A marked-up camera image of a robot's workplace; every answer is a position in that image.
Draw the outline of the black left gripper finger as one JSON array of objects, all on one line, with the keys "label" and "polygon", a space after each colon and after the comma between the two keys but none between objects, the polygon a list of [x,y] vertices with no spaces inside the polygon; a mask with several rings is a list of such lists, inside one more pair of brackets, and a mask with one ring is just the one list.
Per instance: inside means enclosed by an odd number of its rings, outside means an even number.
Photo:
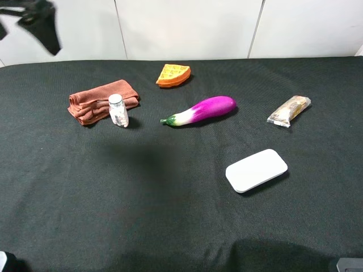
[{"label": "black left gripper finger", "polygon": [[24,8],[18,25],[32,34],[53,56],[61,50],[56,31],[56,8],[50,1],[21,1]]}]

